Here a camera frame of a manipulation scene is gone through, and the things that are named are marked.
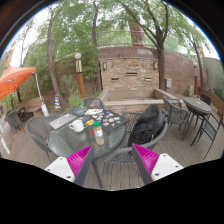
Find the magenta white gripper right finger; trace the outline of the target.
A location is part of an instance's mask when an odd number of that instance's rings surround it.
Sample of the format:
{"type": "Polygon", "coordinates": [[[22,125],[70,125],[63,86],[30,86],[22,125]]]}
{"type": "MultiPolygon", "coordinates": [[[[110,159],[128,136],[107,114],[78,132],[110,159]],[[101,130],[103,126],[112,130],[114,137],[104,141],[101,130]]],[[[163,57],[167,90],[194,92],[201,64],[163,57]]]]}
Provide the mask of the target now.
{"type": "Polygon", "coordinates": [[[132,154],[145,185],[183,169],[183,166],[168,154],[156,154],[143,146],[133,144],[132,154]]]}

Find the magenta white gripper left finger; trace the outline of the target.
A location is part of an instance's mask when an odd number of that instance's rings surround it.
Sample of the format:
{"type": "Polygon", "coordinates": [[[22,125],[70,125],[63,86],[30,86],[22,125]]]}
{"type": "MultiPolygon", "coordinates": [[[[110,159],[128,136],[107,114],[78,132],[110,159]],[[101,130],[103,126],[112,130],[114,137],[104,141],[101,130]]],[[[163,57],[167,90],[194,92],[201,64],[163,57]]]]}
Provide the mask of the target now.
{"type": "Polygon", "coordinates": [[[58,157],[46,171],[82,186],[91,161],[94,156],[94,146],[87,146],[69,157],[58,157]]]}

